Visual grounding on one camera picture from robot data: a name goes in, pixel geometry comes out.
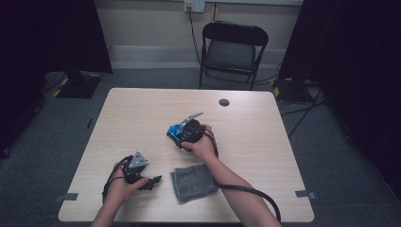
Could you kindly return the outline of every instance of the chair leg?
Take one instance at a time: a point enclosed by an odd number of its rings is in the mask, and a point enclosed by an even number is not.
[[[202,80],[202,77],[203,77],[203,66],[201,65],[201,66],[200,66],[200,84],[199,84],[199,86],[198,86],[198,89],[201,89],[201,80]]]
[[[257,74],[257,72],[255,74],[253,74],[250,91],[253,90],[253,84],[254,84],[254,81],[256,80],[256,74]]]

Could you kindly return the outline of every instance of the gray carpet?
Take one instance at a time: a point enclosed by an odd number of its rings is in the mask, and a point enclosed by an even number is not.
[[[258,79],[276,73],[274,69],[261,69]],[[47,75],[45,87],[55,84],[61,76],[62,73]],[[92,99],[54,98],[57,87],[44,92],[40,112],[12,145],[10,157],[0,160],[0,226],[89,226],[60,222],[61,204],[53,200],[68,190],[109,90],[197,89],[198,76],[199,70],[191,68],[114,69],[114,75],[104,75]],[[233,90],[247,90],[249,86],[217,79],[207,79],[205,83]],[[265,81],[258,83],[254,90],[271,91]],[[317,86],[309,89],[313,96],[319,90]],[[283,114],[307,105],[279,102],[278,107]],[[303,113],[283,116],[288,133]],[[317,106],[307,114],[290,143],[306,189],[318,198],[311,201],[315,220],[284,226],[401,226],[398,200],[371,162],[347,140],[342,123],[327,105]]]

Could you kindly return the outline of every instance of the wooden tabletop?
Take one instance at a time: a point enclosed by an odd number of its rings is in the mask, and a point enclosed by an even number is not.
[[[219,104],[223,98],[230,102],[226,107]],[[59,219],[92,221],[114,163],[139,150],[149,161],[142,176],[163,178],[153,190],[135,192],[115,221],[239,222],[220,190],[187,203],[174,194],[170,172],[201,160],[178,149],[166,131],[199,112],[204,112],[197,118],[201,124],[213,128],[219,159],[271,196],[283,222],[314,219],[308,197],[295,195],[305,186],[271,93],[136,88],[109,92],[68,190],[78,193],[77,200],[63,202]]]

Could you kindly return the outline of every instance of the chair backrest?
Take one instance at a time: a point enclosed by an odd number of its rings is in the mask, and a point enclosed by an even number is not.
[[[266,46],[268,33],[258,26],[248,26],[231,22],[215,21],[207,24],[202,31],[205,38],[236,44]]]

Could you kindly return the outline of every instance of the forearm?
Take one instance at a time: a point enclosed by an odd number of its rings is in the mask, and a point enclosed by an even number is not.
[[[94,222],[92,222],[91,227],[111,227],[118,209],[119,207],[106,203],[103,204],[97,212],[96,218]]]
[[[204,161],[217,182],[252,187],[219,159],[211,157]],[[261,197],[231,189],[221,191],[245,226],[281,226]]]

